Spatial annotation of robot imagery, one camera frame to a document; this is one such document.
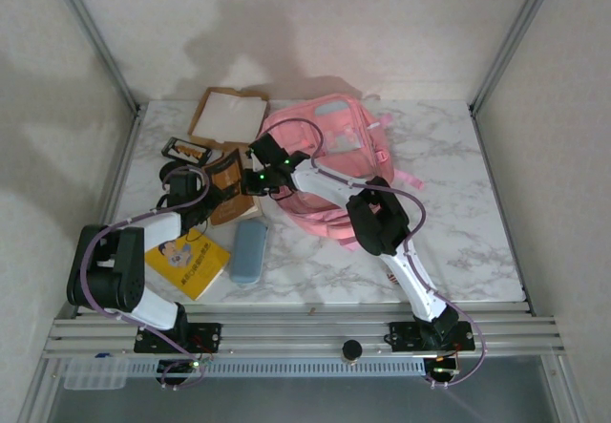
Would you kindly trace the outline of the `dark brown book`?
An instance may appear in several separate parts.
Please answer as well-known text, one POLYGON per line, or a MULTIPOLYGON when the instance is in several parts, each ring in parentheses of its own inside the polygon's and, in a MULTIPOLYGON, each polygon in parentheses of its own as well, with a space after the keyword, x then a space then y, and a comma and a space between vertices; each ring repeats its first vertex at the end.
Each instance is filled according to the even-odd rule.
POLYGON ((242 193, 242 155, 239 149, 205 165, 204 172, 214 183, 214 195, 209 201, 221 203, 242 193))

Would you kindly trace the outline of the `yellow book with cartoon cover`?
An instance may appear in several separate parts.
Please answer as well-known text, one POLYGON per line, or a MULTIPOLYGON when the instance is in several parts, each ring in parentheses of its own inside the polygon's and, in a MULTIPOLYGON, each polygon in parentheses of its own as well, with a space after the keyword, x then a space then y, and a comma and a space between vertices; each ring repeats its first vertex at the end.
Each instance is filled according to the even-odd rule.
POLYGON ((146 251, 145 263, 192 301, 220 277, 231 254, 197 228, 146 251))

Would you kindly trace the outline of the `blue grey pencil case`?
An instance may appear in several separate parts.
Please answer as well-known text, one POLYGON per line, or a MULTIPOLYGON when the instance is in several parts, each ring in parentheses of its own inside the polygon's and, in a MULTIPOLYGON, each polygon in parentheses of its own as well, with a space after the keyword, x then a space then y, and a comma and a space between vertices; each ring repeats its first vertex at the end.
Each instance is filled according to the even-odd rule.
POLYGON ((239 223, 233 243, 230 279, 238 285, 257 283, 263 271, 267 226, 258 220, 239 223))

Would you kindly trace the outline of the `pink backpack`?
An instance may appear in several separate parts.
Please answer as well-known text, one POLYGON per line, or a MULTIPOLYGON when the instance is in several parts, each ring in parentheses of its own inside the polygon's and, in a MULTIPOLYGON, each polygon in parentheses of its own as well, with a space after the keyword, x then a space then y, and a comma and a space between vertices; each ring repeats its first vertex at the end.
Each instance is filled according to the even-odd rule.
MULTIPOLYGON (((341 174, 370 179, 380 176, 423 189, 424 182, 393 167, 385 128, 386 114, 375 117, 359 100, 342 94, 303 101, 266 117, 260 133, 269 132, 289 154, 302 151, 316 164, 341 174)), ((360 247, 348 213, 329 201, 283 187, 274 200, 305 232, 339 242, 349 250, 360 247)))

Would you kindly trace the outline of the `black case with orange figure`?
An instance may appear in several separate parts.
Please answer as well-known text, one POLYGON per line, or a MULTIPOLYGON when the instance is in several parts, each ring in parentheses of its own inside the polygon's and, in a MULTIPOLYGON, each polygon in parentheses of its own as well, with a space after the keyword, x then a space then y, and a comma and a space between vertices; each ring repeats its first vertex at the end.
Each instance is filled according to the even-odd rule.
POLYGON ((170 137, 161 149, 161 154, 172 160, 203 166, 210 159, 212 150, 181 138, 170 137))

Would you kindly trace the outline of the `black round disc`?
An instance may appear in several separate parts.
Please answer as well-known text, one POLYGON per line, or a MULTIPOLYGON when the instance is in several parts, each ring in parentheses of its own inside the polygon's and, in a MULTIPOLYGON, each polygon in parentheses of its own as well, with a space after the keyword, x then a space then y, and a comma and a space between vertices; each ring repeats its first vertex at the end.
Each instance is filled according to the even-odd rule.
POLYGON ((176 171, 176 170, 181 169, 181 168, 183 168, 183 167, 184 167, 184 165, 183 165, 182 163, 180 163, 180 162, 177 162, 177 161, 171 161, 171 162, 168 162, 168 163, 164 164, 164 165, 163 165, 163 166, 160 168, 160 170, 159 170, 159 174, 158 174, 158 177, 159 177, 159 179, 160 179, 160 181, 161 181, 162 183, 165 183, 165 182, 166 182, 166 180, 168 179, 168 176, 169 176, 169 175, 170 175, 170 174, 171 174, 173 171, 176 171))

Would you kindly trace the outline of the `black round knob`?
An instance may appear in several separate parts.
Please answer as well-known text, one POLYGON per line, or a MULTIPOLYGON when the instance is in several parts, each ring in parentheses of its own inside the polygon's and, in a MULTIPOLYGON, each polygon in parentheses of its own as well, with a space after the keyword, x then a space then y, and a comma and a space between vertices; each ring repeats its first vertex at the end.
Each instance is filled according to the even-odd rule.
POLYGON ((353 364, 362 357, 363 347, 357 340, 349 339, 342 345, 341 352, 343 360, 353 364))

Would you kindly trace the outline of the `clear plastic organizer box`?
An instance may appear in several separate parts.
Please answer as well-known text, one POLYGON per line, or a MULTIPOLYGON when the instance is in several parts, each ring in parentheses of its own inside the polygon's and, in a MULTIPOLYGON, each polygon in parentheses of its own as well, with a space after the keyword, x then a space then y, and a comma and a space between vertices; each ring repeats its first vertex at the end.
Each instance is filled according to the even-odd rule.
POLYGON ((127 382, 130 362, 126 358, 73 358, 64 374, 64 389, 69 391, 112 391, 127 382))

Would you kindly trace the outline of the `aluminium cross rail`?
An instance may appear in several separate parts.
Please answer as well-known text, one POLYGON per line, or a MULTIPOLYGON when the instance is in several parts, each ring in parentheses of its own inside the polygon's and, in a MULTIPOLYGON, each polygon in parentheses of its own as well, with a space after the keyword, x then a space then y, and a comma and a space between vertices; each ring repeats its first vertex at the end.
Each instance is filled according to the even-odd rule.
MULTIPOLYGON (((554 318, 534 315, 525 303, 463 303, 485 339, 475 344, 491 356, 563 354, 554 318)), ((195 323, 221 324, 218 355, 241 358, 330 357, 349 339, 367 357, 389 357, 384 337, 391 322, 411 320, 407 304, 360 305, 189 305, 195 323)), ((73 318, 53 321, 43 347, 46 358, 111 353, 134 356, 137 329, 80 309, 73 318)))

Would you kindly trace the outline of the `aluminium frame post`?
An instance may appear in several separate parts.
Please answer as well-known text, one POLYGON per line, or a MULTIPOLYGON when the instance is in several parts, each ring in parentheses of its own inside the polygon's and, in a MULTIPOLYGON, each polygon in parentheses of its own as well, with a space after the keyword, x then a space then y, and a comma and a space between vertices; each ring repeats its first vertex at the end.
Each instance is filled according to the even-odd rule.
POLYGON ((469 105, 473 119, 491 98, 544 1, 524 0, 520 5, 469 105))
POLYGON ((112 55, 84 0, 65 0, 65 2, 123 102, 130 110, 132 116, 137 117, 141 105, 134 98, 118 63, 112 55))

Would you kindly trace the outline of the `aluminium frame leg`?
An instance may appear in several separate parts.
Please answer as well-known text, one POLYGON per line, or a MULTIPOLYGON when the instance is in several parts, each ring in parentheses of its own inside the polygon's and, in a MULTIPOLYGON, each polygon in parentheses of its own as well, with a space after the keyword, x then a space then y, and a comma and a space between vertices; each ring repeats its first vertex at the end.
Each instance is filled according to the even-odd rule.
POLYGON ((562 355, 542 355, 541 363, 558 423, 590 423, 568 360, 562 355))
POLYGON ((42 358, 39 361, 17 423, 48 422, 63 368, 61 359, 42 358))

